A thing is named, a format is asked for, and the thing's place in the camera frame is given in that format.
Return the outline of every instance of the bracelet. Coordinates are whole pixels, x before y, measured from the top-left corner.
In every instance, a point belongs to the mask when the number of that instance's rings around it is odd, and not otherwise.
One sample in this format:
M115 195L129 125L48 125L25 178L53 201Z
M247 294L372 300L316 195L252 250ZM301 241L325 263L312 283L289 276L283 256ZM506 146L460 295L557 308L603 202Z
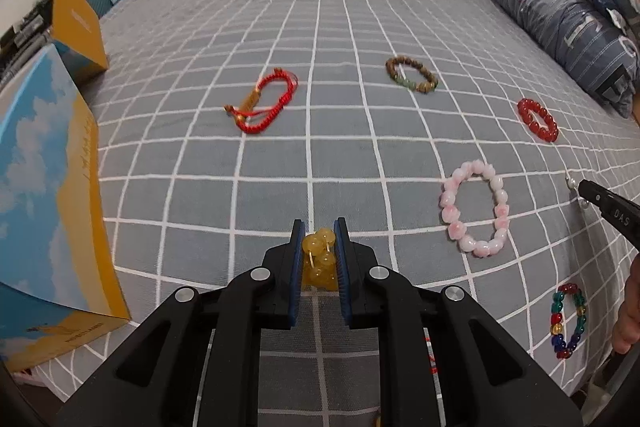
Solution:
M541 127L529 112L530 110L538 113L548 125L548 128ZM540 139L549 143L555 142L558 139L558 125L549 111L540 105L540 102L535 102L530 98L523 98L518 102L518 112L522 121L528 125L531 132L537 135Z
M280 96L276 104L270 109L263 109L260 111L254 111L254 107L260 101L260 94L264 86L273 82L274 80L284 80L287 83L287 90ZM234 117L238 128L247 134L257 134L264 131L279 115L282 108L287 105L293 98L293 94L298 89L298 78L290 71L285 71L282 68L274 68L273 73L258 80L254 89L242 100L240 107L236 109L233 105L225 105L225 111L229 116ZM251 116L258 116L259 114L266 113L267 116L257 124L247 124L246 119Z
M575 314L578 316L574 334L571 335L569 343L564 341L564 335L562 334L561 313L562 301L567 293L574 296ZM551 304L551 344L554 346L556 358L568 359L574 353L584 333L584 325L587 322L587 307L585 306L587 301L582 295L582 290L572 282L561 285L558 291L554 293L553 300L554 303Z
M482 174L482 177L489 182L491 190L494 192L495 208L494 220L495 233L490 241L476 241L466 234L466 225L458 220L460 211L453 205L456 201L456 194L460 184L468 180L473 174ZM457 241L460 250L463 252L473 252L476 257L487 257L497 254L504 242L507 240L507 230L509 228L509 205L508 195L502 186L504 182L501 176L495 174L494 166L485 164L482 160L464 162L459 168L453 171L450 178L444 183L444 192L440 196L440 206L442 208L442 220L449 223L449 238Z
M405 66L411 66L412 68L415 68L424 78L427 79L427 81L420 82L420 84L418 84L413 80L409 80L408 78L400 76L396 71L397 64L404 64ZM392 57L388 61L386 61L385 66L386 72L391 77L391 80L400 84L401 86L407 87L408 89L428 93L438 87L437 77L433 73L431 73L431 71L429 71L427 67L423 65L423 63L418 62L418 60L415 60L414 58L404 57L404 55L398 55L398 57Z

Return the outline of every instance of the folded bedding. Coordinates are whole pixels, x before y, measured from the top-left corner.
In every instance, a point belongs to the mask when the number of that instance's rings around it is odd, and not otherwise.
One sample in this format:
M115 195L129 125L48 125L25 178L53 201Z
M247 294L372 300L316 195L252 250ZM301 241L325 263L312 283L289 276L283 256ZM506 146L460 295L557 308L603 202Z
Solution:
M640 76L636 37L615 0L495 0L600 103L624 118Z

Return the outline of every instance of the cardboard box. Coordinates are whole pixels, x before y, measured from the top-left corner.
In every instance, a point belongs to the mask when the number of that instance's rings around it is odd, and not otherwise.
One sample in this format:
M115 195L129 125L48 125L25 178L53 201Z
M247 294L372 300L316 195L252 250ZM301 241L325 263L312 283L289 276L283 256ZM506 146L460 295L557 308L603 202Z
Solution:
M108 69L100 22L86 0L53 0L51 37L76 84Z
M53 44L0 91L0 357L10 371L129 320L102 222L97 137Z

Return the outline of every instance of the human hand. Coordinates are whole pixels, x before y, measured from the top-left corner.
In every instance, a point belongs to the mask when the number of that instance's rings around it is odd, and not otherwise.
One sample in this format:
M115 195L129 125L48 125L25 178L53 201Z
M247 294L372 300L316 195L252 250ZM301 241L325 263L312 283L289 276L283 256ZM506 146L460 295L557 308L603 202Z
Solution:
M611 344L617 353L625 354L640 340L640 255L631 263L625 283L625 300L618 310L613 326Z

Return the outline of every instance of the box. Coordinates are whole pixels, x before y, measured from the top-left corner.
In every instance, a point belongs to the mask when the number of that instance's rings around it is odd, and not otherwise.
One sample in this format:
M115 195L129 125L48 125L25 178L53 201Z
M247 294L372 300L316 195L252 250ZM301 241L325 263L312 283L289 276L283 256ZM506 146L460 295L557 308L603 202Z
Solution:
M53 44L0 91L0 357L10 371L129 320L102 222L97 137Z
M76 84L108 69L98 16L86 0L53 0L51 37Z

